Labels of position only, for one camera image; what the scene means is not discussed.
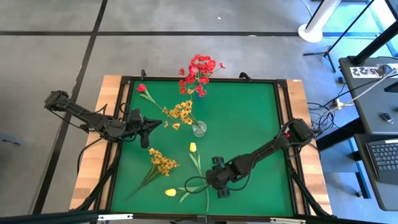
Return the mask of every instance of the white base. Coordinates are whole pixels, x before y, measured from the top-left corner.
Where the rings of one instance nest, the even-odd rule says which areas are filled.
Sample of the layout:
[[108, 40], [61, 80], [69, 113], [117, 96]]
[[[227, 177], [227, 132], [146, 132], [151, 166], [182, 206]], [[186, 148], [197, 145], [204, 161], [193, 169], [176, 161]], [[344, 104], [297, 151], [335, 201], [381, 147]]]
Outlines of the white base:
[[311, 43], [316, 43], [322, 40], [322, 31], [312, 31], [311, 33], [308, 33], [305, 31], [306, 26], [306, 24], [303, 24], [298, 28], [298, 35], [303, 40]]

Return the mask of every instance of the wooden table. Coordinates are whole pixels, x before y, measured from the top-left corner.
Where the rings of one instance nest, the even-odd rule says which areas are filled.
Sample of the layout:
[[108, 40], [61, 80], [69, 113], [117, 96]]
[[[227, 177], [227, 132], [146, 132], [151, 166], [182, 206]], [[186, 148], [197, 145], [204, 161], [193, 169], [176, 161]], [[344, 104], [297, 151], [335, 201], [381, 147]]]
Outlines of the wooden table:
[[[99, 93], [98, 101], [96, 104], [96, 109], [98, 110], [103, 107], [103, 105], [108, 104], [105, 113], [108, 115], [114, 114], [114, 108], [116, 100], [119, 93], [119, 86], [121, 82], [120, 75], [106, 75], [104, 76], [103, 84]], [[294, 118], [302, 118], [304, 121], [310, 125], [310, 115], [308, 112], [307, 101], [305, 98], [303, 83], [301, 80], [287, 80], [287, 86], [289, 90], [290, 106], [292, 109], [292, 114]], [[284, 117], [284, 122], [288, 121], [287, 106], [284, 103], [285, 98], [282, 88], [279, 88], [279, 96], [282, 105], [282, 114]], [[122, 102], [125, 102], [127, 98], [127, 88], [124, 88]], [[96, 133], [90, 133], [86, 144], [89, 144], [99, 136]], [[88, 148], [81, 160], [80, 172], [76, 180], [76, 186], [73, 193], [70, 208], [76, 208], [81, 205], [84, 199], [90, 194], [95, 185], [98, 183], [100, 178], [101, 168], [104, 161], [106, 141], [101, 140], [95, 145]], [[112, 152], [116, 150], [116, 144], [112, 145]], [[302, 161], [302, 169], [305, 179], [305, 185], [309, 191], [314, 196], [315, 200], [322, 206], [322, 208], [331, 214], [331, 207], [328, 198], [328, 193], [326, 191], [325, 180], [323, 178], [322, 167], [320, 163], [320, 158], [318, 151], [311, 146], [305, 146], [300, 154]], [[109, 181], [103, 189], [103, 194], [99, 204], [99, 208], [104, 208], [106, 203], [106, 198], [108, 196]], [[304, 214], [304, 206], [302, 202], [302, 196], [299, 188], [295, 184], [295, 192], [297, 198], [298, 212]]]

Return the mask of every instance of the computer mouse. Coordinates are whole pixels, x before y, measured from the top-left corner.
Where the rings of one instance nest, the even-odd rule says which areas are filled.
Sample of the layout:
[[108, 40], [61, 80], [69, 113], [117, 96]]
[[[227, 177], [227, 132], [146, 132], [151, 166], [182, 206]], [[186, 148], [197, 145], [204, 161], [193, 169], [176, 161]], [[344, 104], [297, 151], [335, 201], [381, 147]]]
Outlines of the computer mouse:
[[383, 113], [382, 115], [381, 115], [382, 117], [383, 117], [383, 119], [385, 120], [385, 121], [387, 121], [388, 123], [394, 123], [394, 119], [392, 119], [392, 116], [391, 115], [389, 115], [389, 114], [387, 114], [387, 113]]

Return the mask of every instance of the black desk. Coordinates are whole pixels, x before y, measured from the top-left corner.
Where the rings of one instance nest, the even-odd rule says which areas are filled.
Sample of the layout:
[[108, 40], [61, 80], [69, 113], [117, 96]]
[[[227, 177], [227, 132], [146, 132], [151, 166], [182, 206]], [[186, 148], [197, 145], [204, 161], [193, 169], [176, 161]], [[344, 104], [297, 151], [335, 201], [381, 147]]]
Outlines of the black desk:
[[[349, 90], [360, 86], [366, 82], [374, 80], [373, 78], [353, 78], [350, 67], [352, 65], [347, 58], [339, 59], [341, 72], [343, 73]], [[377, 64], [398, 63], [398, 60], [391, 58], [369, 58], [365, 67], [375, 67]], [[330, 146], [352, 138], [354, 134], [396, 134], [398, 135], [398, 93], [387, 93], [385, 87], [398, 82], [398, 78], [388, 78], [375, 86], [365, 95], [354, 101], [358, 110], [359, 118], [354, 119], [342, 128], [333, 131], [317, 140], [319, 150], [324, 150]], [[369, 88], [372, 84], [358, 88], [351, 92], [354, 98]], [[394, 124], [388, 123], [381, 118], [382, 113], [389, 113]]]
[[[350, 90], [374, 80], [373, 78], [353, 78], [349, 68], [356, 66], [352, 65], [347, 58], [339, 59], [339, 63], [341, 65], [341, 72]], [[378, 64], [384, 63], [398, 63], [398, 60], [391, 58], [369, 58], [363, 66], [376, 67]], [[398, 82], [398, 78], [388, 78], [355, 100], [354, 103], [358, 110], [359, 118], [317, 140], [317, 146], [322, 151], [334, 144], [354, 137], [358, 152], [353, 153], [353, 157], [356, 161], [363, 161], [376, 200], [381, 209], [388, 211], [398, 211], [398, 185], [382, 184], [377, 181], [368, 150], [366, 149], [366, 143], [398, 138], [398, 111], [396, 111], [398, 107], [398, 93], [387, 93], [384, 91], [385, 87], [395, 82]], [[371, 85], [369, 84], [352, 91], [351, 96], [353, 98], [358, 96]], [[394, 124], [387, 123], [381, 119], [381, 113], [389, 113], [394, 118]], [[357, 174], [359, 185], [364, 193], [364, 191], [368, 191], [363, 180], [364, 177], [360, 172]]]
[[376, 173], [373, 169], [372, 160], [366, 148], [367, 142], [380, 141], [385, 139], [398, 138], [398, 136], [378, 135], [378, 134], [355, 134], [354, 140], [358, 147], [359, 155], [362, 158], [366, 173], [372, 185], [379, 207], [384, 211], [398, 211], [398, 185], [383, 184], [377, 181]]

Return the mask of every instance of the white pole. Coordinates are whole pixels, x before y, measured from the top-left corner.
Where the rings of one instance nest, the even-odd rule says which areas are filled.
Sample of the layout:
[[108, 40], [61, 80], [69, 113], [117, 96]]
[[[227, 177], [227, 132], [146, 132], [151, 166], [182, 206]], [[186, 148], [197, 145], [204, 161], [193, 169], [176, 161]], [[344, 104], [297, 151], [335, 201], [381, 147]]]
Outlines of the white pole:
[[323, 26], [328, 22], [340, 2], [341, 0], [323, 0], [312, 16], [310, 23], [308, 25], [303, 24], [298, 28], [298, 35], [308, 42], [321, 41]]

